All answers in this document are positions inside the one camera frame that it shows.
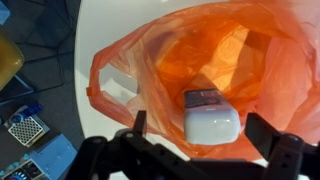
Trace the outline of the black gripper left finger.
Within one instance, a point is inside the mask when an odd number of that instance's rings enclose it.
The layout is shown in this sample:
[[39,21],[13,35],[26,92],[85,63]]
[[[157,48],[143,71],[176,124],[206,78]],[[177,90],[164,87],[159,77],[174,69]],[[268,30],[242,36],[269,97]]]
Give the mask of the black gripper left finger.
[[147,129],[147,112],[145,110],[140,110],[136,115],[133,131],[141,136],[145,136],[146,129]]

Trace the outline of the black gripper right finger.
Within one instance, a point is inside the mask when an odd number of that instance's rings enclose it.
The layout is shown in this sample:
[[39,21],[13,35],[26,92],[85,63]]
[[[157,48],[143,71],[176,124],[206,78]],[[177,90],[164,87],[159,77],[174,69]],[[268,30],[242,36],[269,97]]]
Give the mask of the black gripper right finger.
[[281,133],[257,113],[247,115],[245,135],[260,155],[268,160]]

